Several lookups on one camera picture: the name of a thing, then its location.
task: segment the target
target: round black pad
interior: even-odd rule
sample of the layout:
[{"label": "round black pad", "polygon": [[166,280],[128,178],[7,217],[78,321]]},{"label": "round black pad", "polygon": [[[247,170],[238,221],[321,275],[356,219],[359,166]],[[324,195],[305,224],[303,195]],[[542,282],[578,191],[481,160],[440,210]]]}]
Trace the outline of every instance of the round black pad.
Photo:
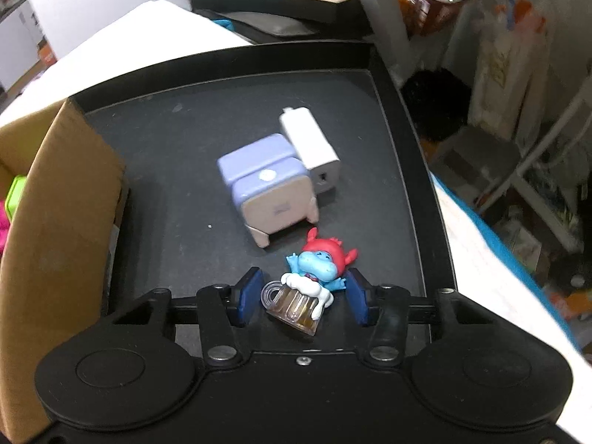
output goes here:
[{"label": "round black pad", "polygon": [[93,387],[123,387],[144,372],[144,358],[131,350],[104,349],[82,358],[76,374]]},{"label": "round black pad", "polygon": [[413,360],[411,378],[425,403],[482,430],[556,419],[572,384],[563,357],[522,332],[471,327],[432,343]]},{"label": "round black pad", "polygon": [[50,352],[35,385],[56,419],[89,430],[123,430],[157,420],[187,395],[195,365],[145,326],[84,332]]}]

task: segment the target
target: red hat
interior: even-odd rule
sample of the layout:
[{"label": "red hat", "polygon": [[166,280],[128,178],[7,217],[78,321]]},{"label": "red hat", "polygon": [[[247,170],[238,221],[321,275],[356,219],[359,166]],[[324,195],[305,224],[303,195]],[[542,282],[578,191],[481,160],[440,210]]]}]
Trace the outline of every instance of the red hat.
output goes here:
[{"label": "red hat", "polygon": [[333,263],[337,267],[337,277],[341,277],[345,266],[351,264],[357,258],[357,250],[351,249],[347,254],[341,248],[342,242],[335,237],[317,238],[319,229],[313,227],[306,237],[306,244],[302,248],[303,252],[327,252],[331,255]]}]

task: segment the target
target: pink object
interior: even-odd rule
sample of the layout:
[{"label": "pink object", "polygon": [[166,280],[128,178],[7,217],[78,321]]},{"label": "pink object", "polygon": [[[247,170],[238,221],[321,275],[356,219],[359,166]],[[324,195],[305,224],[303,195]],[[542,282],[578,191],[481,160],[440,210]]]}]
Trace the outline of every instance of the pink object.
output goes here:
[{"label": "pink object", "polygon": [[306,236],[306,244],[302,248],[302,251],[318,252],[322,250],[327,252],[331,255],[331,259],[337,267],[337,277],[341,277],[345,266],[356,260],[357,250],[351,249],[346,254],[341,248],[342,242],[337,238],[317,238],[317,235],[319,235],[319,229],[316,227],[309,230],[309,234]]},{"label": "pink object", "polygon": [[0,255],[2,255],[4,247],[6,247],[8,229],[10,229],[10,220],[8,220],[8,216],[4,210],[4,201],[2,201],[0,202]]}]

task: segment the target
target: green object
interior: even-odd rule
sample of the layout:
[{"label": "green object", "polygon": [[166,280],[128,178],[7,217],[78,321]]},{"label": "green object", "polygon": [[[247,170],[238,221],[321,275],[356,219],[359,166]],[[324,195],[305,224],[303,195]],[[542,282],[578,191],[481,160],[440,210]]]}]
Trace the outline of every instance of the green object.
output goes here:
[{"label": "green object", "polygon": [[8,220],[11,222],[13,221],[14,213],[17,211],[17,206],[19,206],[26,181],[26,175],[17,175],[11,183],[10,189],[8,189],[8,195],[6,196],[6,201],[4,202],[4,210],[6,211]]}]

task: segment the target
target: white fabric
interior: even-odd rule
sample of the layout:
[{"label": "white fabric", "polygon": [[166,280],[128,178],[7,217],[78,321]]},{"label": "white fabric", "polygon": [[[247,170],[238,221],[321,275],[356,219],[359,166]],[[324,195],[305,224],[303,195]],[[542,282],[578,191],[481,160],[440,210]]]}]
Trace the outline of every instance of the white fabric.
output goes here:
[{"label": "white fabric", "polygon": [[436,194],[459,292],[546,342],[566,358],[573,373],[573,387],[557,424],[580,442],[591,444],[592,367],[537,297],[490,250],[472,220],[437,184]]},{"label": "white fabric", "polygon": [[[50,67],[0,115],[0,125],[150,64],[245,45],[232,32],[171,3],[144,3]],[[573,372],[573,390],[558,424],[592,444],[592,367],[539,300],[496,258],[472,220],[437,186],[436,193],[459,291],[563,354]]]},{"label": "white fabric", "polygon": [[168,1],[148,1],[61,58],[0,115],[0,126],[138,68],[250,45],[207,18]]}]

